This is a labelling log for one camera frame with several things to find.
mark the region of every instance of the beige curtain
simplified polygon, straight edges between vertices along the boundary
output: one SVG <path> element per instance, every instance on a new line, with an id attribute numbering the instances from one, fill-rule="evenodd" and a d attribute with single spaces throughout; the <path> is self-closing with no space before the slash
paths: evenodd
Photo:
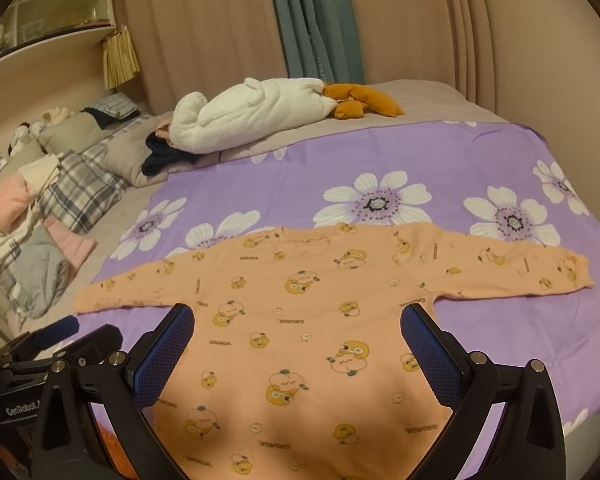
<path id="1" fill-rule="evenodd" d="M 286 77 L 272 0 L 113 0 L 136 47 L 151 111 L 208 99 L 247 76 Z"/>
<path id="2" fill-rule="evenodd" d="M 367 83 L 429 79 L 495 109 L 484 0 L 352 0 Z"/>

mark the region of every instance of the teal curtain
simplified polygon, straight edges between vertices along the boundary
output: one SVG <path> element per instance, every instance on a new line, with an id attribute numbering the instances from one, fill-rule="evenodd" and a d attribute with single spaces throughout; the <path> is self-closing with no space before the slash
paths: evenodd
<path id="1" fill-rule="evenodd" d="M 274 0 L 289 77 L 364 83 L 351 0 Z"/>

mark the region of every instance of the purple bedsheet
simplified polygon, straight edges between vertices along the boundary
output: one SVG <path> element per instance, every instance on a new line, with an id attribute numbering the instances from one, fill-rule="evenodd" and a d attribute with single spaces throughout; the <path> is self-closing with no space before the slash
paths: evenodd
<path id="1" fill-rule="evenodd" d="M 469 351 L 480 349 L 502 364 L 544 361 L 565 433 L 599 410 L 600 224 L 544 139 L 524 126 L 435 121 L 373 128 L 172 174 L 96 280 L 267 226 L 429 218 L 446 230 L 560 244 L 589 257 L 593 289 L 544 298 L 441 300 L 435 311 L 440 326 Z M 151 307 L 84 315 L 80 334 L 110 322 L 120 327 L 128 349 L 163 315 Z M 491 415 L 463 477 L 475 472 L 486 452 L 498 413 Z"/>

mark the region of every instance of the blue mesh pad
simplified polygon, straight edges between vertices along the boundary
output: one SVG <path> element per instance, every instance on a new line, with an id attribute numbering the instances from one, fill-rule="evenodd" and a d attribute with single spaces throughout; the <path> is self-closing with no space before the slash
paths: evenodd
<path id="1" fill-rule="evenodd" d="M 162 393 L 193 334 L 193 311 L 183 308 L 154 343 L 134 374 L 134 400 L 139 409 L 153 406 Z"/>
<path id="2" fill-rule="evenodd" d="M 34 344 L 41 350 L 46 350 L 72 336 L 78 332 L 79 328 L 80 323 L 74 316 L 63 317 L 61 320 L 35 332 L 33 335 Z"/>
<path id="3" fill-rule="evenodd" d="M 455 411 L 462 401 L 462 375 L 445 349 L 413 308 L 402 310 L 400 331 L 438 402 Z"/>

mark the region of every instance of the curtain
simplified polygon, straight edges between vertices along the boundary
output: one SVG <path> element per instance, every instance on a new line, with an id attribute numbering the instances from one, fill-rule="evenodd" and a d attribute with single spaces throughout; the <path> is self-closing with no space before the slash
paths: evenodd
<path id="1" fill-rule="evenodd" d="M 351 0 L 274 0 L 289 77 L 363 83 Z"/>
<path id="2" fill-rule="evenodd" d="M 484 0 L 352 0 L 367 83 L 427 79 L 494 111 L 491 29 Z"/>
<path id="3" fill-rule="evenodd" d="M 286 77 L 272 0 L 113 0 L 134 40 L 151 111 L 246 77 Z"/>

